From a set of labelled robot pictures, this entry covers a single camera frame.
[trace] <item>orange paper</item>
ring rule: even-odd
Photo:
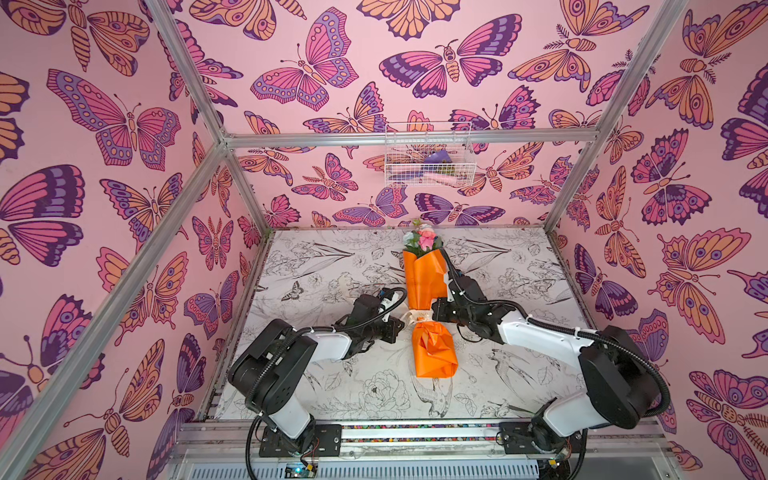
[[[417,323],[412,342],[417,377],[449,379],[456,374],[458,360],[453,336],[441,323]]]
[[[429,310],[434,299],[448,296],[448,288],[443,280],[448,266],[439,250],[433,250],[419,258],[404,251],[402,260],[405,264],[408,306],[411,310]]]

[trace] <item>white wire basket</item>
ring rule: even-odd
[[[432,124],[436,130],[441,127],[445,130],[424,131],[423,122],[388,124],[384,134],[386,186],[404,184],[460,188],[472,185],[477,162],[472,155],[471,131],[451,131],[451,122]],[[419,132],[423,132],[424,141],[419,142]]]

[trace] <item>bird drawing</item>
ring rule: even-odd
[[[448,407],[451,404],[453,379],[450,380],[447,394],[443,393],[440,388],[440,379],[432,379],[431,389],[422,385],[413,375],[411,375],[411,381],[413,382],[413,388],[416,390],[416,395],[419,396],[422,402],[429,404],[429,418],[437,419],[438,417],[445,417],[445,414],[448,413]]]
[[[525,380],[527,384],[531,385],[531,382],[528,379],[533,380],[533,377],[524,372],[522,369],[519,369],[513,365],[515,359],[529,363],[528,360],[523,359],[514,353],[505,352],[504,350],[500,349],[493,349],[492,352],[493,353],[491,353],[491,355],[488,355],[488,358],[496,361],[496,373],[498,374],[499,378],[502,379],[502,382],[504,382],[504,384],[509,387],[512,392],[514,392],[515,389],[512,387],[512,382],[509,380],[509,370],[513,370],[515,373],[520,375],[520,377]]]

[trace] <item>blue object in basket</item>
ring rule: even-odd
[[[436,151],[424,159],[425,164],[450,164],[451,156],[445,150]]]

